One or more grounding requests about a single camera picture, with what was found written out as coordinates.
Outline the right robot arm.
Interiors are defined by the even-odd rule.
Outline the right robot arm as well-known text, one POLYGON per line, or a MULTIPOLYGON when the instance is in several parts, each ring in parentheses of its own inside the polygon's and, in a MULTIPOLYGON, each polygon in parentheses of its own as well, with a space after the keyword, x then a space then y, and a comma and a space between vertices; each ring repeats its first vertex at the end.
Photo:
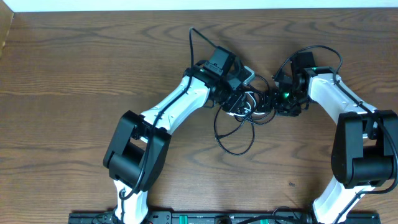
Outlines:
POLYGON ((312 202, 312 221, 343 223, 365 195, 386 194, 397 187, 397 114, 363 101, 342 81, 338 68, 319 67, 309 49, 287 60, 292 75, 279 69, 277 88, 259 107, 282 116, 298 116, 319 104, 336 124, 331 152, 333 177, 312 202))

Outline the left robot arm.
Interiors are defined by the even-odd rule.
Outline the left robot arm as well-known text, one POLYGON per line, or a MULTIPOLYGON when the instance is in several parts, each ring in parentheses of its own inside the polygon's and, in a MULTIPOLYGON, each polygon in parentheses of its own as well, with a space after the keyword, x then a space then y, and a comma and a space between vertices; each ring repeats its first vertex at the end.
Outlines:
POLYGON ((116 126, 103 165, 117 190, 113 223, 141 223, 147 194, 162 172, 173 132, 207 101, 228 113, 244 106, 243 88, 255 73, 237 56, 216 47, 208 60, 193 62, 164 100, 141 114, 125 112, 116 126))

